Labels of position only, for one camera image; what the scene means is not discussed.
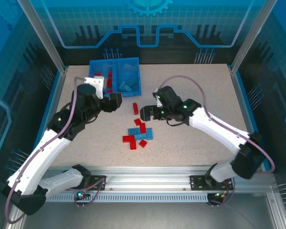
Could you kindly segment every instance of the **wire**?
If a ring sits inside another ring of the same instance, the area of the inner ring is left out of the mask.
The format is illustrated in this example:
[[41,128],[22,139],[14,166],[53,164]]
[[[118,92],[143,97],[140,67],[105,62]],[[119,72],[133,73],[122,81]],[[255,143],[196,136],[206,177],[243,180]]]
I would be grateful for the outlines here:
[[65,106],[63,106],[63,107],[61,108],[61,111],[64,110],[64,109],[66,109],[70,104],[71,104],[71,102],[68,102]]
[[166,82],[168,82],[169,80],[174,79],[174,78],[188,79],[188,80],[192,81],[194,84],[196,84],[196,86],[199,88],[199,90],[200,90],[200,92],[202,94],[204,111],[205,111],[205,114],[208,116],[208,118],[211,119],[213,122],[215,122],[217,125],[221,126],[222,128],[230,131],[231,133],[235,134],[236,136],[241,137],[245,141],[249,142],[251,145],[253,145],[256,149],[258,149],[268,159],[269,163],[271,164],[271,169],[269,171],[266,171],[266,172],[261,171],[259,173],[263,173],[263,174],[267,173],[268,174],[268,173],[273,173],[274,172],[274,170],[276,169],[276,166],[275,166],[273,160],[271,159],[271,157],[268,155],[268,153],[262,147],[260,147],[258,144],[256,144],[254,141],[252,141],[250,138],[242,136],[237,131],[235,131],[235,130],[225,126],[224,124],[218,122],[217,120],[215,120],[214,118],[211,117],[211,115],[208,112],[207,107],[206,107],[206,97],[205,97],[204,91],[203,91],[202,87],[199,85],[199,83],[197,83],[195,80],[193,80],[192,78],[190,78],[188,76],[184,76],[184,75],[174,75],[174,76],[171,76],[171,77],[167,78],[166,80],[164,80],[164,82],[160,85],[159,89],[162,88],[162,86]]
[[82,80],[82,81],[85,81],[83,78],[80,78],[80,77],[75,77],[74,78],[74,93],[73,93],[73,102],[72,102],[72,107],[71,107],[71,111],[70,111],[70,116],[69,116],[69,119],[66,123],[66,125],[64,126],[64,128],[55,136],[53,137],[52,139],[50,139],[48,142],[46,142],[43,146],[41,146],[38,150],[36,150],[36,152],[34,154],[32,154],[31,157],[29,157],[28,161],[24,164],[22,170],[20,170],[17,178],[15,179],[15,182],[12,186],[12,188],[10,189],[10,193],[7,197],[7,200],[6,200],[6,203],[5,203],[5,219],[7,220],[8,223],[10,224],[14,224],[14,223],[17,223],[19,222],[23,217],[24,217],[24,213],[16,220],[12,221],[10,219],[10,216],[9,216],[9,208],[10,208],[10,200],[11,200],[11,197],[16,189],[16,186],[19,184],[20,182],[20,179],[24,173],[24,171],[26,170],[26,168],[29,166],[29,164],[32,162],[32,160],[37,156],[38,153],[40,153],[41,151],[43,151],[45,149],[46,146],[48,146],[50,143],[52,143],[55,139],[57,139],[58,137],[60,137],[65,131],[66,129],[68,128],[69,124],[71,123],[72,121],[72,118],[73,118],[73,115],[74,115],[74,109],[75,109],[75,103],[76,103],[76,99],[77,99],[77,80]]
[[87,122],[86,124],[93,123],[93,122],[97,119],[97,117],[98,117],[98,115],[96,115],[95,119],[93,119],[93,120],[91,120],[91,121]]
[[[86,203],[86,204],[83,204],[83,206],[88,206],[88,205],[92,204],[92,202],[95,201],[97,195],[99,194],[99,192],[100,192],[100,190],[101,190],[101,188],[102,188],[102,186],[103,186],[103,184],[104,184],[104,181],[105,181],[104,178],[102,178],[102,179],[100,179],[98,182],[96,182],[95,184],[93,184],[93,185],[91,185],[91,186],[89,186],[89,187],[87,187],[87,188],[83,188],[83,189],[80,189],[80,190],[70,188],[69,190],[75,190],[75,191],[78,191],[78,192],[79,192],[79,191],[86,191],[86,190],[88,190],[88,189],[90,189],[90,188],[95,187],[95,186],[98,185],[99,183],[101,183],[101,185],[99,186],[97,192],[95,193],[94,197],[90,200],[90,202],[89,202],[89,203]],[[79,206],[79,204],[76,202],[76,199],[74,199],[74,204],[77,205],[77,207]]]
[[182,125],[183,123],[177,123],[177,124],[170,124],[168,122],[168,119],[166,120],[166,123],[169,125],[169,126],[179,126],[179,125]]

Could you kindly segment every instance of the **work surface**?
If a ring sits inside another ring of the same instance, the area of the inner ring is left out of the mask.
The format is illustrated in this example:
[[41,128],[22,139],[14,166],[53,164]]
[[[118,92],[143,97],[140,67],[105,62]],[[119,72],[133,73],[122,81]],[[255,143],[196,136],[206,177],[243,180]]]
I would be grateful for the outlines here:
[[[60,110],[71,99],[74,77],[87,77],[89,66],[70,66],[58,106]],[[204,132],[181,125],[170,127],[165,121],[152,120],[153,141],[130,150],[122,142],[128,128],[136,127],[133,103],[139,109],[156,104],[152,92],[172,75],[187,75],[204,89],[210,113],[236,128],[245,130],[245,123],[231,77],[225,64],[140,65],[142,96],[123,98],[121,107],[112,113],[102,112],[98,119],[80,132],[55,159],[51,166],[189,166],[212,165],[232,156],[222,144]],[[185,79],[168,82],[183,100],[192,98],[202,104],[199,89]]]

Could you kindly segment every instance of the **white arm segment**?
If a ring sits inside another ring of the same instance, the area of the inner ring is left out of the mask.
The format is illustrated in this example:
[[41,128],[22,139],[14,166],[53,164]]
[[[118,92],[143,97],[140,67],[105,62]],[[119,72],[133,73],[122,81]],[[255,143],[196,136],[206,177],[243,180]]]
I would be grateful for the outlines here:
[[[211,117],[216,121],[229,127],[230,129],[235,130],[242,136],[249,138],[248,132],[236,129],[235,127],[214,117],[213,115],[211,115]],[[208,135],[210,135],[211,137],[222,143],[225,147],[227,147],[235,156],[240,150],[239,145],[240,144],[244,145],[246,143],[244,139],[236,136],[235,134],[231,133],[230,131],[224,129],[223,127],[219,126],[218,124],[210,120],[206,115],[203,107],[199,107],[196,110],[194,110],[193,116],[190,117],[190,126],[200,129],[203,132],[207,133]],[[228,178],[236,177],[237,174],[233,171],[232,166],[230,164],[232,160],[233,159],[218,163],[211,170],[210,173],[211,177],[213,177],[213,179],[216,180],[217,182],[223,182]]]
[[64,190],[80,185],[83,176],[77,169],[70,169],[57,176],[41,180],[39,185],[46,188],[46,198],[50,198]]
[[[211,115],[213,119],[216,121],[224,124],[225,126],[229,127],[230,129],[233,129],[237,131],[239,134],[242,136],[248,137],[249,138],[249,133],[246,131],[239,130],[224,121],[214,117]],[[227,147],[234,155],[237,154],[239,151],[239,145],[240,144],[245,144],[246,141],[235,134],[231,133],[230,131],[224,129],[223,127],[219,126],[212,120],[208,118],[206,115],[204,109],[202,107],[197,108],[193,112],[193,116],[190,117],[190,126],[197,128],[199,130],[202,130],[203,132],[207,133],[220,143],[222,143],[225,147]]]
[[[41,146],[43,146],[47,141],[56,136],[57,133],[53,130],[46,130],[42,136],[41,141],[38,143],[36,148],[23,163],[23,165],[8,179],[9,187],[14,185],[14,182],[19,175],[19,172],[23,169],[23,166],[29,158],[32,157],[34,152],[36,152]],[[31,161],[29,166],[24,171],[22,178],[20,179],[19,184],[16,186],[15,192],[18,190],[22,192],[22,195],[33,194],[39,184],[42,176],[47,171],[49,166],[52,164],[57,155],[70,143],[70,140],[65,138],[55,139],[52,143],[44,148],[42,152],[39,152],[37,156]]]

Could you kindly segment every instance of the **mounting plate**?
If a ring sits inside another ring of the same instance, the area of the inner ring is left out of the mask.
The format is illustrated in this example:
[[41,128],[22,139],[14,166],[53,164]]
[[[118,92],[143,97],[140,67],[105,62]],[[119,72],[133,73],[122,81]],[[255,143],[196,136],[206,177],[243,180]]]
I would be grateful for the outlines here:
[[[214,188],[210,188],[204,181],[205,177],[190,176],[190,185],[192,191],[226,191],[227,187],[224,183],[216,183]],[[232,183],[229,185],[229,190],[233,190]]]

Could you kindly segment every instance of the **blue border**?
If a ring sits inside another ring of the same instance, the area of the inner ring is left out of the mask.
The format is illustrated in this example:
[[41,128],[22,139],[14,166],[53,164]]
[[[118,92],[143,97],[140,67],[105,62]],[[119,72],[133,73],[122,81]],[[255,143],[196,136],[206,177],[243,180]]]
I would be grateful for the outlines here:
[[42,121],[41,121],[41,124],[39,127],[39,131],[37,133],[34,148],[38,145],[38,143],[40,142],[40,140],[42,138],[42,135],[43,135],[44,130],[46,128],[49,116],[54,114],[53,111],[51,111],[50,109],[52,106],[52,102],[54,101],[54,95],[55,95],[56,89],[58,87],[58,82],[59,82],[60,76],[61,76],[61,73],[59,71],[57,71],[56,76],[55,76],[55,80],[54,80],[54,83],[52,86],[52,90],[50,93],[50,97],[48,99],[47,106],[46,106],[46,109],[44,111],[43,118],[42,118]]
[[[257,129],[257,126],[256,126],[256,122],[255,122],[255,119],[254,119],[254,116],[253,116],[253,112],[252,112],[252,109],[250,107],[250,103],[249,103],[249,100],[248,100],[248,97],[247,97],[247,94],[246,94],[246,91],[245,91],[245,87],[244,87],[242,78],[241,78],[240,73],[239,73],[238,70],[236,71],[236,77],[237,77],[240,89],[242,91],[242,94],[243,94],[243,98],[244,98],[244,101],[245,101],[245,104],[246,104],[247,111],[249,113],[249,118],[250,118],[250,122],[252,124],[253,130],[258,132],[258,129]],[[264,160],[264,166],[265,166],[265,170],[266,171],[270,170],[270,164],[269,164],[267,159]]]

